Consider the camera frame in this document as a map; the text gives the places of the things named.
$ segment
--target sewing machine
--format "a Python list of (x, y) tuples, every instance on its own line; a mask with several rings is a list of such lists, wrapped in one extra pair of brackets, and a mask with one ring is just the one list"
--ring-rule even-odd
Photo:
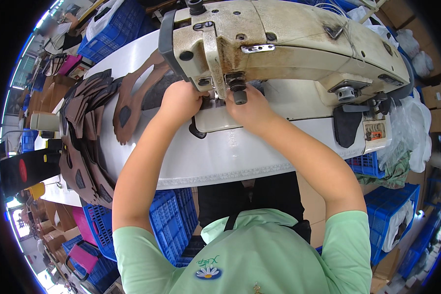
[(214, 90), (193, 119), (194, 135), (240, 127), (225, 108), (226, 89), (236, 104), (248, 103), (245, 83), (257, 81), (271, 108), (290, 121), (334, 117), (342, 147), (353, 144), (361, 123), (365, 153), (390, 144), (390, 97), (408, 96), (413, 75), (410, 63), (379, 35), (345, 16), (294, 2), (187, 4), (164, 15), (159, 51), (198, 91)]

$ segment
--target flower embroidery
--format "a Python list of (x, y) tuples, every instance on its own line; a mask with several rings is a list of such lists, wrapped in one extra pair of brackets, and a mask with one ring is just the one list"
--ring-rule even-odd
[(221, 270), (217, 268), (213, 268), (212, 264), (208, 268), (201, 268), (201, 271), (196, 272), (196, 276), (199, 279), (217, 279), (221, 276)]

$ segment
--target left hand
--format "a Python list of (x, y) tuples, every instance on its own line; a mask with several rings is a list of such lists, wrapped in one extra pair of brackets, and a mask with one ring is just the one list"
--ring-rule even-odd
[(208, 95), (208, 92), (198, 92), (189, 82), (173, 83), (163, 95), (157, 116), (178, 129), (199, 111), (203, 102), (201, 96)]

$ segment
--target hand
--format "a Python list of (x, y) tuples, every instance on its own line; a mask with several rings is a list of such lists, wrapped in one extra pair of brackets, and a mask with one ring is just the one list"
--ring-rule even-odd
[(163, 95), (157, 116), (177, 129), (191, 119), (199, 109), (207, 92), (198, 92), (191, 83), (178, 81), (171, 84)]
[(267, 131), (270, 122), (279, 118), (268, 104), (263, 94), (250, 84), (246, 85), (248, 102), (237, 105), (230, 89), (227, 90), (226, 106), (230, 116), (251, 133), (260, 136)]

